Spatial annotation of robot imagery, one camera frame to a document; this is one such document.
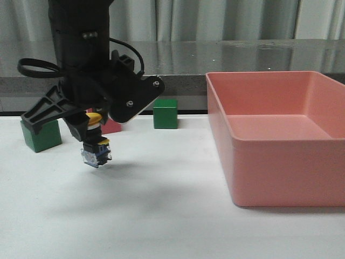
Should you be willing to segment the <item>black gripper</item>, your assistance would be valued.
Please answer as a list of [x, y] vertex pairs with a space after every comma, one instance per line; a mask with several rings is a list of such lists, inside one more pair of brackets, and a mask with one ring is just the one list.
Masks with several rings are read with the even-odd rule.
[[117, 50], [104, 59], [97, 56], [69, 74], [66, 82], [71, 87], [61, 83], [54, 85], [23, 113], [24, 126], [38, 134], [46, 123], [63, 118], [72, 136], [79, 142], [84, 141], [89, 117], [81, 112], [81, 107], [115, 118], [115, 107], [119, 106], [122, 114], [125, 102], [130, 100], [125, 95], [135, 83], [134, 65], [133, 59], [119, 55]]

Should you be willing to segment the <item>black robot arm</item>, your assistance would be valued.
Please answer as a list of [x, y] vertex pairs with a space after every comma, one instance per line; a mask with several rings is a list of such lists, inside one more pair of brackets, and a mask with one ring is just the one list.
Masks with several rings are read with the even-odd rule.
[[49, 19], [56, 63], [23, 58], [18, 71], [32, 78], [58, 78], [22, 115], [32, 133], [62, 118], [72, 135], [89, 145], [106, 144], [101, 125], [135, 104], [133, 94], [144, 74], [134, 61], [109, 49], [111, 1], [49, 1]]

